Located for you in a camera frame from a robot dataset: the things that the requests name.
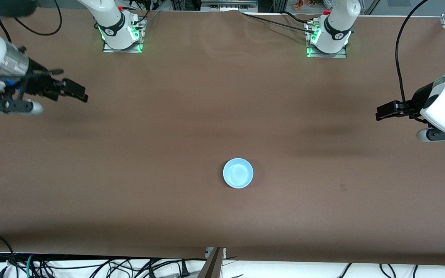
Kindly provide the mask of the blue plastic bowl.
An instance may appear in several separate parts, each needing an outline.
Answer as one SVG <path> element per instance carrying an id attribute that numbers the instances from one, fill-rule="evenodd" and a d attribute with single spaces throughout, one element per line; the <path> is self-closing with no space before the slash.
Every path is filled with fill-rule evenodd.
<path id="1" fill-rule="evenodd" d="M 254 177 L 254 169 L 249 161 L 237 157 L 228 160 L 223 167 L 222 176 L 231 188 L 242 189 L 248 186 Z"/>

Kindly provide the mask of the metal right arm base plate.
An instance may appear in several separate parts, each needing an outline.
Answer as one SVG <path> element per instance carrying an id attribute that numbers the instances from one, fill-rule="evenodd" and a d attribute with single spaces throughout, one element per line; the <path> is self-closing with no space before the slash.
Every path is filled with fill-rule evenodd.
<path id="1" fill-rule="evenodd" d="M 128 37 L 123 39 L 124 41 L 131 42 L 131 45 L 125 49 L 114 49 L 106 41 L 104 34 L 101 33 L 101 38 L 104 41 L 102 48 L 103 53 L 142 53 L 143 52 L 143 42 L 145 37 L 146 23 L 147 19 L 141 17 L 138 19 L 138 15 L 132 14 L 131 24 L 125 27 L 124 30 L 128 33 Z"/>

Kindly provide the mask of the grey equipment box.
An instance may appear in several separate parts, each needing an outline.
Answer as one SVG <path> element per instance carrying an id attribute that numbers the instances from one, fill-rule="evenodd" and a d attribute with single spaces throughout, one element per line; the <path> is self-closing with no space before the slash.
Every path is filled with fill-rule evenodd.
<path id="1" fill-rule="evenodd" d="M 257 0 L 201 0 L 201 11 L 258 12 Z"/>

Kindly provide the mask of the aluminium profile post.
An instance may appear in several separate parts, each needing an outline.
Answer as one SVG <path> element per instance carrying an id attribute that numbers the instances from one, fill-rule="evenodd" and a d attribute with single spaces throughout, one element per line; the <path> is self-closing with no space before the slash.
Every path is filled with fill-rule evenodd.
<path id="1" fill-rule="evenodd" d="M 227 258 L 225 247 L 207 247 L 208 255 L 205 264 L 198 273 L 197 278 L 221 278 L 221 268 Z"/>

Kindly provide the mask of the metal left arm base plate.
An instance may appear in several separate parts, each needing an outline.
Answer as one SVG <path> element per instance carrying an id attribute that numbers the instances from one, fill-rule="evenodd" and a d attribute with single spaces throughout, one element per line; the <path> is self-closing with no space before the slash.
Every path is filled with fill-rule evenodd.
<path id="1" fill-rule="evenodd" d="M 313 20 L 308 20 L 304 23 L 305 30 L 313 31 L 314 33 L 306 33 L 306 48 L 307 48 L 307 57 L 309 58 L 338 58 L 338 59 L 346 59 L 346 44 L 342 47 L 341 51 L 337 53 L 324 53 L 320 51 L 313 43 L 312 40 L 316 39 L 318 35 L 320 35 L 321 29 L 319 27 L 319 19 L 314 18 Z"/>

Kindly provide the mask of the brown table cover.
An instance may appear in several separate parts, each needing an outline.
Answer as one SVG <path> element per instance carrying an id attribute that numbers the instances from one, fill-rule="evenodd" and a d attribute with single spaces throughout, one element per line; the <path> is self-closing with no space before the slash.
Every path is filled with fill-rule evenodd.
<path id="1" fill-rule="evenodd" d="M 31 58 L 86 88 L 0 114 L 0 236 L 16 252 L 445 264 L 445 142 L 376 121 L 399 100 L 403 18 L 357 19 L 346 59 L 238 11 L 150 15 L 142 53 L 103 53 L 87 10 Z M 254 170 L 242 189 L 223 167 Z"/>

